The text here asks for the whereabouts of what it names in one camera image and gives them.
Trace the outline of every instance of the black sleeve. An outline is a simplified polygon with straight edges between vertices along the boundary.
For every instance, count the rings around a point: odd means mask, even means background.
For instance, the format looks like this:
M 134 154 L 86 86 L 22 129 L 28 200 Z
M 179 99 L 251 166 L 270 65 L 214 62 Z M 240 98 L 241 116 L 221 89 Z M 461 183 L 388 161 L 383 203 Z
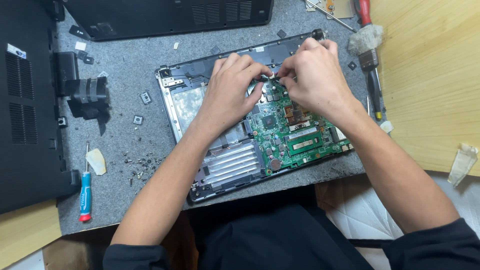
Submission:
M 111 245 L 103 257 L 103 269 L 170 269 L 167 250 L 161 245 Z
M 480 269 L 480 240 L 464 219 L 383 247 L 392 269 Z

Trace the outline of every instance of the screwdriver handle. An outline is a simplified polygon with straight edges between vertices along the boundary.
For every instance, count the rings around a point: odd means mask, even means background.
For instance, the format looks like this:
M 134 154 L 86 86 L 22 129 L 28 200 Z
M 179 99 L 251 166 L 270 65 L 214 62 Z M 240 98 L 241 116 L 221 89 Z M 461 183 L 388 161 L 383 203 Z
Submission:
M 355 9 L 361 18 L 361 27 L 372 24 L 370 19 L 370 0 L 355 0 Z
M 90 216 L 90 206 L 92 201 L 92 189 L 90 188 L 90 172 L 82 174 L 82 190 L 80 191 L 80 218 L 78 221 L 87 221 Z
M 377 121 L 380 121 L 382 119 L 382 112 L 380 111 L 380 82 L 378 81 L 376 70 L 377 69 L 375 68 L 374 70 L 367 72 L 367 86 L 370 99 L 372 100 L 375 118 Z

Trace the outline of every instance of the black shirt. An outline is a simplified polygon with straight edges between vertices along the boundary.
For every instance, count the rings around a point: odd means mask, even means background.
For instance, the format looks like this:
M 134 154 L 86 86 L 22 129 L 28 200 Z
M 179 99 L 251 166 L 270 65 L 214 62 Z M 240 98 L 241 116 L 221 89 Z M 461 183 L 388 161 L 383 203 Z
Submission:
M 200 242 L 198 269 L 372 269 L 319 208 L 289 205 L 219 226 Z M 383 247 L 392 269 L 480 269 L 480 241 L 464 219 Z M 111 245 L 104 269 L 169 269 L 160 245 Z

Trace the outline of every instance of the person's left hand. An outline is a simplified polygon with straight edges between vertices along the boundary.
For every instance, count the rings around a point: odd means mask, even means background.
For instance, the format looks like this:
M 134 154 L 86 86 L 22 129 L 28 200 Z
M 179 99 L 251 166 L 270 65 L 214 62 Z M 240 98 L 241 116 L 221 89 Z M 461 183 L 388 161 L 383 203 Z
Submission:
M 212 139 L 240 121 L 249 113 L 262 96 L 263 83 L 255 85 L 252 93 L 245 97 L 252 79 L 261 75 L 273 75 L 265 65 L 253 61 L 249 55 L 230 54 L 226 59 L 215 61 L 212 77 L 208 83 L 202 106 L 194 122 L 208 129 Z

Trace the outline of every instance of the blue screwdriver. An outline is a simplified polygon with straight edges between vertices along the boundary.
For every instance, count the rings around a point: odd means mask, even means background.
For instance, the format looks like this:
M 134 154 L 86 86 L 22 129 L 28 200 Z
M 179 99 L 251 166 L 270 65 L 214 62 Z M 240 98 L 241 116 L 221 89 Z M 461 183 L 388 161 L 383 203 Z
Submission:
M 88 171 L 88 161 L 86 162 L 85 172 L 82 174 L 82 190 L 80 191 L 80 218 L 78 221 L 87 221 L 92 218 L 90 216 L 90 206 L 92 200 L 92 190 L 90 188 L 91 175 Z

